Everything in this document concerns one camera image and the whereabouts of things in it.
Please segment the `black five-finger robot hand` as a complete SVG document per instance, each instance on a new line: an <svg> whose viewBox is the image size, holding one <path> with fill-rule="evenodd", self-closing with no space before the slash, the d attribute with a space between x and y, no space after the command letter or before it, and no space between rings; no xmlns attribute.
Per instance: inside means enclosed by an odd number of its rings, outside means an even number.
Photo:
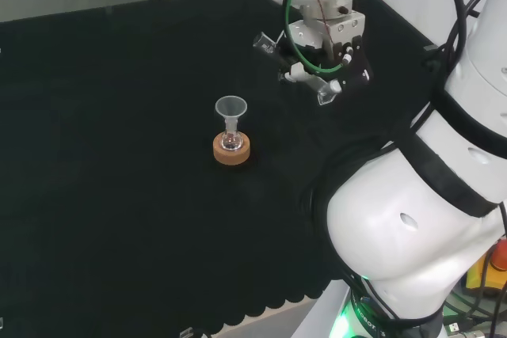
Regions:
<svg viewBox="0 0 507 338"><path fill-rule="evenodd" d="M373 78L364 51L365 16L357 11L322 21L305 17L288 25L279 47L289 62L284 78L302 82L318 95L321 105L353 86L367 85Z"/></svg>

